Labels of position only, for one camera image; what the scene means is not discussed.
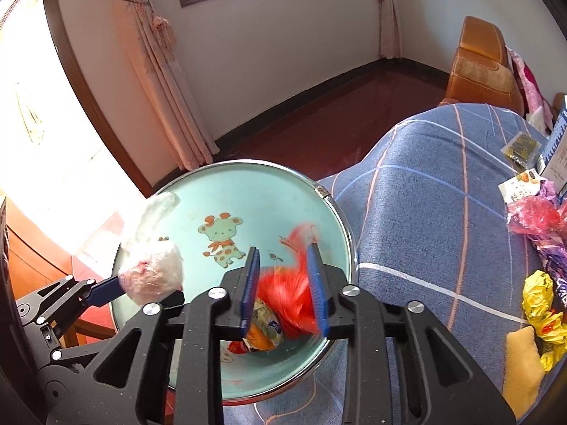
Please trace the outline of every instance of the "white plastic bag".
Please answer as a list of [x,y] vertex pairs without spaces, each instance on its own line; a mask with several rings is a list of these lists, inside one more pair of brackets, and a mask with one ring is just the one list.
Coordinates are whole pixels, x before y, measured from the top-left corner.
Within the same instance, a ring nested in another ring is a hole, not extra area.
[[164,192],[148,199],[144,210],[127,225],[121,242],[127,253],[118,272],[122,289],[139,306],[159,302],[183,283],[183,259],[173,241],[156,241],[156,229],[179,204],[174,193]]
[[144,210],[134,220],[127,222],[122,249],[129,251],[134,244],[152,241],[156,227],[161,219],[169,215],[181,200],[175,193],[165,191],[148,198]]
[[173,241],[137,243],[118,272],[122,289],[139,306],[159,302],[183,283],[183,259]]

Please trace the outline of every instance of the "yellow sponge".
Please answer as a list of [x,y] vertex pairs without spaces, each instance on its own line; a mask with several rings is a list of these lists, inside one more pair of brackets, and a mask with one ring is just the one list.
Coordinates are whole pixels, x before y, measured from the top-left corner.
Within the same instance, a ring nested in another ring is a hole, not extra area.
[[527,326],[506,336],[506,365],[503,396],[517,419],[535,403],[539,386],[545,375],[534,328]]

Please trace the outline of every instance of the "blue plaid bedsheet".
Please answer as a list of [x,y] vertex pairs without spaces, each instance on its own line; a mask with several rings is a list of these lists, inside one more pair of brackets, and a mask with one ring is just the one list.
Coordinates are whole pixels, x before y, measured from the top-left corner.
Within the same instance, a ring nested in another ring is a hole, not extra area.
[[[499,388],[506,334],[524,324],[523,282],[541,268],[528,241],[508,233],[498,191],[515,174],[501,148],[518,131],[545,142],[510,110],[443,106],[397,124],[360,163],[322,180],[353,229],[359,285],[384,302],[426,303]],[[287,392],[226,407],[225,422],[339,424],[345,368],[340,343]],[[399,423],[394,372],[392,396]]]

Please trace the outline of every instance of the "curtain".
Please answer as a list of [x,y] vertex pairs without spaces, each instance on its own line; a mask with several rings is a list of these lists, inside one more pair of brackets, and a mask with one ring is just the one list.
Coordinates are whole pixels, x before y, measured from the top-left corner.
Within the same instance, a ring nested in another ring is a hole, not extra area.
[[402,57],[402,30],[396,0],[380,0],[380,57]]
[[175,36],[149,0],[113,0],[121,43],[168,137],[178,166],[195,169],[218,153],[175,57]]

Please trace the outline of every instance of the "purple wrapper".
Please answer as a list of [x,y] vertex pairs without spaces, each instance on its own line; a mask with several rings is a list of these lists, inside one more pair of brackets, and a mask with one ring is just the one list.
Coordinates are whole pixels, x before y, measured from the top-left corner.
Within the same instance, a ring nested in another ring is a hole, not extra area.
[[547,179],[541,181],[538,196],[545,197],[557,207],[557,193],[555,184]]
[[563,308],[567,309],[567,248],[557,234],[528,235],[538,251],[543,268],[554,280],[557,296]]

